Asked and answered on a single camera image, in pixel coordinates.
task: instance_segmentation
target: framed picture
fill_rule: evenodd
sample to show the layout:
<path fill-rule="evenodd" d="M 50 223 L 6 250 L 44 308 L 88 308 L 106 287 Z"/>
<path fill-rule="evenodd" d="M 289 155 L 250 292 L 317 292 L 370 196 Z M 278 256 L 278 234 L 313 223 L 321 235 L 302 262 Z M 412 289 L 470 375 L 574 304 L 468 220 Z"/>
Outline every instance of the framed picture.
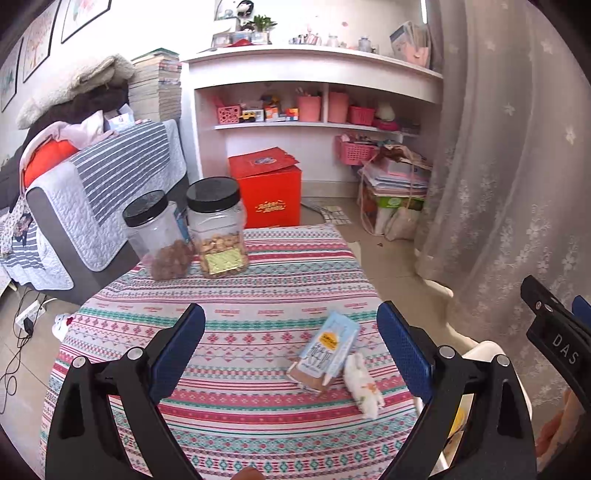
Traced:
<path fill-rule="evenodd" d="M 111 8 L 111 0 L 68 0 L 68 8 L 61 30 L 64 43 L 74 33 Z"/>
<path fill-rule="evenodd" d="M 61 0 L 56 0 L 29 25 L 25 32 L 23 49 L 22 82 L 39 68 L 48 57 L 51 49 L 51 35 L 56 23 L 57 9 Z"/>
<path fill-rule="evenodd" d="M 22 38 L 13 46 L 4 65 L 0 68 L 0 109 L 3 112 L 6 106 L 17 94 L 18 60 L 21 57 Z"/>

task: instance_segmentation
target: curtain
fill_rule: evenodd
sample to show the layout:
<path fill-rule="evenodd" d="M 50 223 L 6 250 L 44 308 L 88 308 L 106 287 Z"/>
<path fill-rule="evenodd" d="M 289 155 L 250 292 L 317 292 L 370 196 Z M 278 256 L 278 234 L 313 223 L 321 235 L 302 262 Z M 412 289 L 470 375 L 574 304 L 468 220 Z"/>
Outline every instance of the curtain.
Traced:
<path fill-rule="evenodd" d="M 548 419 L 564 383 L 529 343 L 519 287 L 533 274 L 565 306 L 590 293 L 591 88 L 524 0 L 441 0 L 444 91 L 417 272 L 453 290 L 447 321 L 499 343 Z"/>

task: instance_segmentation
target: glass jar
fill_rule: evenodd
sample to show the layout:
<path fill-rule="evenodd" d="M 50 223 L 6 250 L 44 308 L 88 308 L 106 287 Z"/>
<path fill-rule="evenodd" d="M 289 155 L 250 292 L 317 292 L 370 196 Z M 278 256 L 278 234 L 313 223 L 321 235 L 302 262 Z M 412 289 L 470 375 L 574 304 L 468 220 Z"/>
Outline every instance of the glass jar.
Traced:
<path fill-rule="evenodd" d="M 204 277 L 218 278 L 248 268 L 243 230 L 246 211 L 238 182 L 230 177 L 199 180 L 187 190 L 189 234 Z"/>
<path fill-rule="evenodd" d="M 339 38 L 336 35 L 329 35 L 329 39 L 326 41 L 327 47 L 339 47 Z"/>
<path fill-rule="evenodd" d="M 359 39 L 359 51 L 366 51 L 372 53 L 371 42 L 368 37 L 361 37 Z"/>
<path fill-rule="evenodd" d="M 187 275 L 193 247 L 177 204 L 166 193 L 143 194 L 123 210 L 131 247 L 154 280 L 171 280 Z"/>

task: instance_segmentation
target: power strip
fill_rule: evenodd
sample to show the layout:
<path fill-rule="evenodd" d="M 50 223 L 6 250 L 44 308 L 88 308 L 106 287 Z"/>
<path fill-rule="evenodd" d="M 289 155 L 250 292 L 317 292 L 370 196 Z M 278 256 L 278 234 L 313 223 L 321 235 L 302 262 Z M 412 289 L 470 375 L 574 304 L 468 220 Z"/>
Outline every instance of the power strip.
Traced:
<path fill-rule="evenodd" d="M 29 317 L 33 323 L 45 313 L 45 308 L 40 306 L 39 300 L 35 300 L 26 309 L 24 309 L 20 315 L 14 320 L 22 330 L 25 329 L 24 322 L 25 318 Z"/>

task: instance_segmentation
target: pink basket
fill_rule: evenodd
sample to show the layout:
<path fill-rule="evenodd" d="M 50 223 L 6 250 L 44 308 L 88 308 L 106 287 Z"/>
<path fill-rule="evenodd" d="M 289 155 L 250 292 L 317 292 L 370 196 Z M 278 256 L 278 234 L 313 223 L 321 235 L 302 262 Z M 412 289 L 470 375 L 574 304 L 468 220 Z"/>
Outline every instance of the pink basket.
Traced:
<path fill-rule="evenodd" d="M 397 130 L 400 130 L 400 126 L 395 121 L 386 122 L 384 120 L 380 120 L 379 118 L 374 119 L 373 125 L 375 128 L 379 128 L 380 130 L 386 130 L 389 132 L 395 132 Z"/>
<path fill-rule="evenodd" d="M 240 105 L 221 106 L 217 109 L 217 121 L 220 124 L 237 124 L 240 117 Z"/>
<path fill-rule="evenodd" d="M 371 160 L 377 150 L 373 145 L 343 142 L 340 136 L 336 137 L 336 141 L 339 160 L 345 165 L 361 165 L 364 161 Z"/>
<path fill-rule="evenodd" d="M 364 108 L 362 106 L 349 107 L 349 122 L 355 125 L 371 126 L 374 121 L 375 108 Z"/>

